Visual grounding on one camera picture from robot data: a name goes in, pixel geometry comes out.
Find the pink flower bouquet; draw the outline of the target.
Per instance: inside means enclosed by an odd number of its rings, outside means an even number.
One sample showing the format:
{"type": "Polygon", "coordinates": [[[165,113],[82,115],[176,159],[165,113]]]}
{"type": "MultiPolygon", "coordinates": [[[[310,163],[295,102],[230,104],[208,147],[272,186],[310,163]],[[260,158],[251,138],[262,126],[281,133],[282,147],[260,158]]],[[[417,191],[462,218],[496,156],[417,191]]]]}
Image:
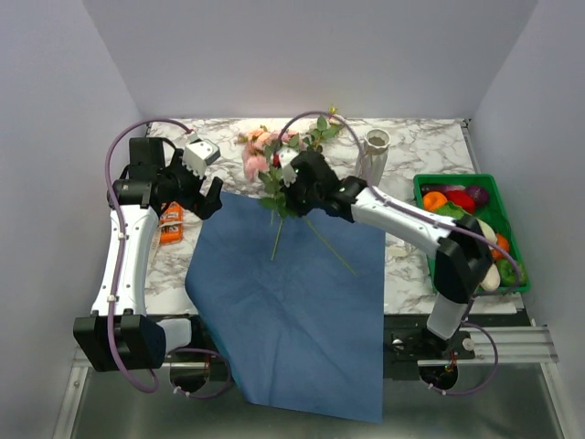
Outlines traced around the pink flower bouquet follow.
{"type": "MultiPolygon", "coordinates": [[[[282,136],[282,146],[291,147],[294,152],[314,151],[323,152],[323,143],[339,135],[342,127],[334,123],[325,128],[313,128],[310,132],[300,133],[287,131],[282,136]]],[[[271,132],[266,126],[245,134],[239,134],[238,143],[243,144],[242,164],[245,177],[253,182],[259,180],[263,184],[265,196],[260,199],[260,204],[271,211],[271,223],[278,219],[278,229],[271,251],[271,260],[274,261],[285,220],[298,218],[297,214],[285,207],[285,200],[280,189],[281,165],[280,159],[273,155],[273,147],[278,133],[271,132]]]]}

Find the blue wrapping paper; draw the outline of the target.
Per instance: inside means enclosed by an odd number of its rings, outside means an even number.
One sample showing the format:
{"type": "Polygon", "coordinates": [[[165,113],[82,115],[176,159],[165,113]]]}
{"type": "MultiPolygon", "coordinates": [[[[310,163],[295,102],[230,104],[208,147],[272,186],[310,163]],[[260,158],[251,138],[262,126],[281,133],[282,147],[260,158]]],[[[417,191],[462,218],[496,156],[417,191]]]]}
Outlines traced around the blue wrapping paper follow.
{"type": "Polygon", "coordinates": [[[378,423],[385,235],[320,210],[278,221],[224,194],[185,288],[248,402],[378,423]]]}

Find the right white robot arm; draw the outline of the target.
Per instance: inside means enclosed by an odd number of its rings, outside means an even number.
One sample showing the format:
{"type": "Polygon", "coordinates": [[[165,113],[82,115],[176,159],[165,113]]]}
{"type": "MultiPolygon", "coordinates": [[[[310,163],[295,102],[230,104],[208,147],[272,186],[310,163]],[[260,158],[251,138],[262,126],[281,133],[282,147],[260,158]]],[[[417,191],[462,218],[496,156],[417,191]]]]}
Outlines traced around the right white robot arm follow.
{"type": "Polygon", "coordinates": [[[285,206],[298,216],[314,209],[351,223],[383,230],[434,260],[432,283],[438,293],[426,329],[422,351],[438,359],[453,348],[453,336],[471,308],[473,295],[493,263],[477,219],[454,219],[386,195],[359,177],[339,178],[315,151],[285,148],[273,162],[282,171],[285,206]]]}

